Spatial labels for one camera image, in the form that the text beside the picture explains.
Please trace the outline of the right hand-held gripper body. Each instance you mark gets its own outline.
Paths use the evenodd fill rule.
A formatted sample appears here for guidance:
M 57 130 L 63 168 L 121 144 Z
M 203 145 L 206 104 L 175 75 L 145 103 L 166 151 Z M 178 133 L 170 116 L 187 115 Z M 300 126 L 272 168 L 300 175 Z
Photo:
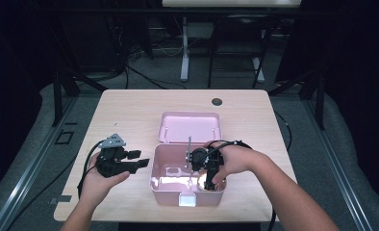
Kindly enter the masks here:
M 191 147 L 191 138 L 186 152 L 186 167 L 192 171 L 219 171 L 219 167 L 224 164 L 223 157 L 218 148 L 208 146 L 207 148 Z

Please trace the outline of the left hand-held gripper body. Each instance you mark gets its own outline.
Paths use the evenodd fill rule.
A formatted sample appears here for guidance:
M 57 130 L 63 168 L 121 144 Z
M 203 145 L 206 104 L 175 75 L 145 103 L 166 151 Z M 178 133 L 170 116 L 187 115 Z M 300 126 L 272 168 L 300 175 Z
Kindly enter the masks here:
M 101 151 L 96 160 L 96 167 L 102 176 L 109 178 L 128 171 L 127 165 L 122 162 L 128 156 L 125 145 L 125 140 L 118 134 L 113 134 L 99 143 Z

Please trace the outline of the pink storage box white handle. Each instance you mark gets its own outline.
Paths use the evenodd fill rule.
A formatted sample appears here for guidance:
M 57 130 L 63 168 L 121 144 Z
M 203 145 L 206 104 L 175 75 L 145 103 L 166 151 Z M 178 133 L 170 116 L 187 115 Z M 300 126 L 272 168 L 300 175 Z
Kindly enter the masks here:
M 201 112 L 165 112 L 159 128 L 159 144 L 155 148 L 150 189 L 162 205 L 196 207 L 216 206 L 222 192 L 201 192 L 198 176 L 207 170 L 192 171 L 186 167 L 186 152 L 203 147 L 207 141 L 221 138 L 219 115 Z

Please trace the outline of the person's left hand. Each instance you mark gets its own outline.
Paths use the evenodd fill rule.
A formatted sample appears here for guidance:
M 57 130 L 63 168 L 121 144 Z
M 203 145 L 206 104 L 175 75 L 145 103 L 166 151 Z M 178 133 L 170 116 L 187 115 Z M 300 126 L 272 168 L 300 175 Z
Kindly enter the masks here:
M 111 188 L 125 181 L 129 176 L 129 171 L 124 171 L 106 178 L 102 176 L 96 167 L 98 153 L 94 154 L 88 164 L 88 173 L 85 176 L 82 192 L 78 201 L 78 206 L 95 209 L 108 195 Z

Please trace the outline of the person's right hand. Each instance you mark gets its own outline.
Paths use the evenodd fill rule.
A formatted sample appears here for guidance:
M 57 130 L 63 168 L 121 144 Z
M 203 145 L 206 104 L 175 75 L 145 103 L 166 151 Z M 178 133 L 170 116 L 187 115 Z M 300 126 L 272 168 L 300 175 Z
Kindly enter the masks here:
M 265 154 L 239 145 L 224 145 L 223 141 L 208 141 L 204 144 L 206 148 L 217 148 L 221 153 L 224 165 L 214 176 L 212 182 L 218 184 L 230 174 L 251 171 L 254 174 L 259 172 L 263 165 Z

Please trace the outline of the grey tape piece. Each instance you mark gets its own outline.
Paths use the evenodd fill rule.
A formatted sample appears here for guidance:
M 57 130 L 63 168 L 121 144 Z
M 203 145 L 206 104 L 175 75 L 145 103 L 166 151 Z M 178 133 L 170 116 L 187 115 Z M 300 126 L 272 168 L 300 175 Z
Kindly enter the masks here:
M 49 200 L 49 204 L 56 205 L 60 202 L 70 202 L 72 195 L 58 195 Z

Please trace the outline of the black metal stand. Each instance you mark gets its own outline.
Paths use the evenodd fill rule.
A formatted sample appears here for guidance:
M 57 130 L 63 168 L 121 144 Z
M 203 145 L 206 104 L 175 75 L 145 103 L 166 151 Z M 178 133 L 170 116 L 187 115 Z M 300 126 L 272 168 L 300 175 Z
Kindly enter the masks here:
M 59 124 L 63 118 L 63 93 L 62 90 L 68 96 L 78 97 L 80 89 L 76 84 L 76 81 L 82 81 L 88 84 L 92 88 L 103 92 L 107 88 L 98 84 L 97 82 L 89 79 L 88 76 L 82 74 L 80 71 L 64 68 L 56 72 L 54 76 L 53 88 L 54 88 L 54 121 L 52 126 L 55 127 Z
M 296 78 L 292 78 L 281 84 L 279 87 L 271 90 L 268 94 L 270 96 L 280 94 L 285 90 L 288 90 L 292 86 L 302 83 L 303 87 L 298 93 L 301 100 L 310 100 L 315 95 L 315 121 L 318 127 L 323 130 L 323 111 L 324 111 L 324 99 L 325 99 L 325 78 L 320 70 L 310 70 Z

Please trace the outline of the white-legged desk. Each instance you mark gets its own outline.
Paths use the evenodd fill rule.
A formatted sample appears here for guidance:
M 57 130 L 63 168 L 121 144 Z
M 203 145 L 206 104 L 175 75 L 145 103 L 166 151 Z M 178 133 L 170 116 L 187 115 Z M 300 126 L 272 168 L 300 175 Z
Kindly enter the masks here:
M 174 10 L 179 8 L 186 10 L 195 8 L 196 10 L 247 10 L 254 9 L 298 9 L 302 0 L 162 0 L 164 7 Z M 181 69 L 181 80 L 186 82 L 189 79 L 190 52 L 189 38 L 206 39 L 212 34 L 212 22 L 189 22 L 186 16 L 182 19 L 182 42 L 183 60 Z

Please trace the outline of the black chair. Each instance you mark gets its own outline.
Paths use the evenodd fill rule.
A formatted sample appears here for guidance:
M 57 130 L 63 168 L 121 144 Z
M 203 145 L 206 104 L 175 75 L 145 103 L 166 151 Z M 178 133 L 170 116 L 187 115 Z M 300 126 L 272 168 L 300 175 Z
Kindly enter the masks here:
M 252 87 L 265 81 L 266 50 L 279 20 L 270 15 L 230 14 L 214 25 L 209 48 L 208 87 L 215 72 L 252 71 Z

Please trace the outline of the aluminium floor rail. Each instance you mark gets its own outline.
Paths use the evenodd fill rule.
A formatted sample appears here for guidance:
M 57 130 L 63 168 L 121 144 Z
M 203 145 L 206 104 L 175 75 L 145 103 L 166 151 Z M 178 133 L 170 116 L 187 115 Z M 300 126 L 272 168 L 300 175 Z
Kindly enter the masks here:
M 13 222 L 48 156 L 48 149 L 61 132 L 63 120 L 77 100 L 77 97 L 65 99 L 63 115 L 55 126 L 52 125 L 52 119 L 55 118 L 54 102 L 43 100 L 36 123 L 0 183 L 0 231 L 6 231 Z
M 364 212 L 360 200 L 357 194 L 354 192 L 346 176 L 346 173 L 337 156 L 337 152 L 335 151 L 332 143 L 327 136 L 327 132 L 324 129 L 321 129 L 316 122 L 315 107 L 313 106 L 313 103 L 308 100 L 303 100 L 302 104 L 307 114 L 309 115 L 310 121 L 312 122 L 316 133 L 319 136 L 321 143 L 325 149 L 325 156 L 329 163 L 332 174 L 337 182 L 343 200 L 358 231 L 373 231 L 373 228 Z

